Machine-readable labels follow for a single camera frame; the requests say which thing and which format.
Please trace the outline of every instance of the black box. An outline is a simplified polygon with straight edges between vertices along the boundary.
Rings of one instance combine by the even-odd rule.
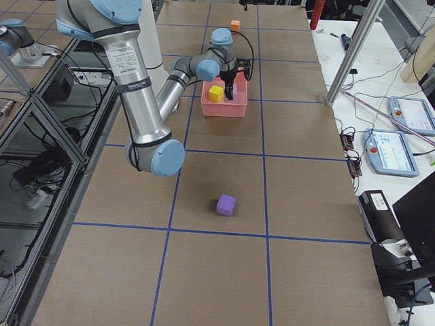
[[[364,224],[366,224],[369,235],[373,237],[372,240],[383,242],[404,238],[382,190],[363,192],[358,199],[360,200]]]

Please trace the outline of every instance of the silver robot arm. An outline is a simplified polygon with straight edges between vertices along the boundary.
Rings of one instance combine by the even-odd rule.
[[[0,51],[11,56],[16,50],[19,50],[22,59],[28,63],[42,57],[41,50],[21,20],[4,20],[0,22]]]
[[[171,139],[171,129],[164,121],[192,77],[211,81],[220,72],[237,70],[237,60],[230,31],[218,29],[206,54],[175,62],[155,97],[137,41],[141,10],[141,0],[58,0],[56,21],[63,34],[104,47],[133,125],[133,143],[126,145],[127,159],[137,170],[168,177],[181,168],[185,152],[179,141]]]

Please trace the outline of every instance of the metal frame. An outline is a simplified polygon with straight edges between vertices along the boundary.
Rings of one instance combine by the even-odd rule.
[[[67,46],[65,52],[72,51],[77,44],[78,41],[72,41]],[[27,95],[27,99],[22,104],[15,118],[0,136],[0,154],[7,149],[7,146],[19,131],[23,122],[32,113],[46,131],[56,139],[56,142],[71,159],[71,168],[68,175],[65,176],[66,179],[62,189],[52,203],[51,210],[47,212],[47,221],[40,231],[41,233],[38,236],[35,246],[31,250],[25,267],[17,273],[19,279],[17,287],[14,289],[11,298],[6,300],[7,304],[2,307],[2,311],[0,312],[0,321],[5,321],[6,323],[11,323],[17,318],[20,319],[20,324],[21,319],[24,321],[24,325],[31,322],[54,269],[53,264],[41,257],[41,252],[49,251],[50,255],[51,253],[55,253],[55,255],[60,254],[60,250],[63,247],[63,243],[65,242],[75,217],[75,214],[71,214],[68,207],[71,207],[74,211],[78,209],[84,190],[90,180],[90,177],[80,173],[84,171],[85,165],[87,165],[89,161],[87,156],[88,151],[92,152],[90,154],[92,159],[91,163],[95,165],[108,135],[106,132],[96,140],[97,132],[101,129],[101,126],[106,126],[106,124],[111,126],[113,124],[120,107],[119,101],[114,98],[115,85],[114,83],[110,83],[105,92],[100,109],[95,113],[92,119],[88,134],[84,137],[82,145],[77,145],[57,118],[56,114],[41,97],[41,94],[45,92],[50,82],[56,77],[58,70],[63,66],[63,61],[63,59],[59,58],[43,77],[43,80],[33,89],[32,85],[23,77],[21,72],[15,68],[11,60],[0,52],[0,68],[7,73],[8,77],[17,85],[22,94]],[[116,109],[108,111],[111,105],[116,107]],[[3,229],[37,230],[37,228],[34,228],[35,226],[36,225],[31,225],[31,223],[0,223],[0,228]],[[37,274],[35,275],[37,280],[33,277],[34,271]],[[22,300],[23,293],[25,293],[25,300]],[[37,300],[29,301],[29,298],[37,298]],[[25,306],[28,306],[29,309],[22,307],[22,301],[27,301]]]
[[[383,7],[385,0],[372,0],[361,20],[358,22],[355,31],[352,35],[352,43],[346,52],[346,55],[341,63],[340,68],[338,68],[337,74],[332,82],[328,95],[325,99],[325,104],[327,106],[332,106],[336,100],[346,77],[348,76],[353,63],[356,60],[358,53],[366,41],[366,38],[376,21],[376,18]]]

